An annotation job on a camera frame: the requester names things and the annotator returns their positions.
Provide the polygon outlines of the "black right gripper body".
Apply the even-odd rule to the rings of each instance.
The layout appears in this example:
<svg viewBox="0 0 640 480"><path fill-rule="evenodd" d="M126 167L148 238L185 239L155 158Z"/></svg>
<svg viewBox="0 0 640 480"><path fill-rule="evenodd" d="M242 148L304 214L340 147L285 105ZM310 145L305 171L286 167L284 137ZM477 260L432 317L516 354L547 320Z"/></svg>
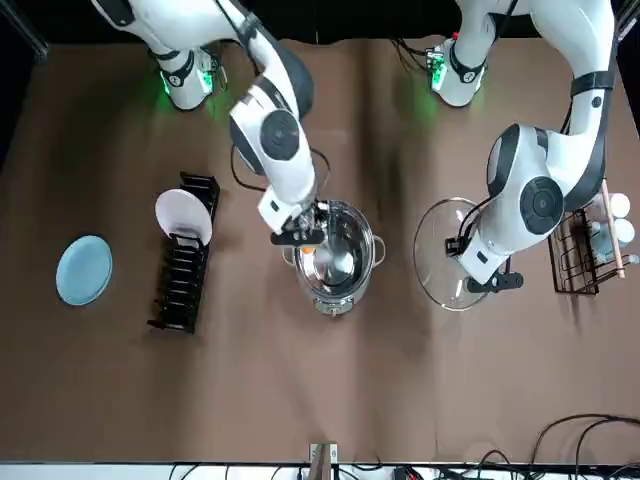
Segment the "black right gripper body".
<svg viewBox="0 0 640 480"><path fill-rule="evenodd" d="M295 219L289 217L280 234L272 233L270 242L275 246L317 246L327 236L328 203L314 200Z"/></svg>

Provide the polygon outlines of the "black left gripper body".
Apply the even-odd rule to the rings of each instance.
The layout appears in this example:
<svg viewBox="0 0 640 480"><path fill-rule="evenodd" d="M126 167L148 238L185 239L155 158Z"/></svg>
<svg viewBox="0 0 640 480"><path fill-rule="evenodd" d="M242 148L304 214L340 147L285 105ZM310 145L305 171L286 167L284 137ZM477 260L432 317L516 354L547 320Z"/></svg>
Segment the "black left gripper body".
<svg viewBox="0 0 640 480"><path fill-rule="evenodd" d="M524 278L520 273L496 272L486 283L480 284L474 278L469 277L466 282L466 290L469 293L498 293L503 290L521 288Z"/></svg>

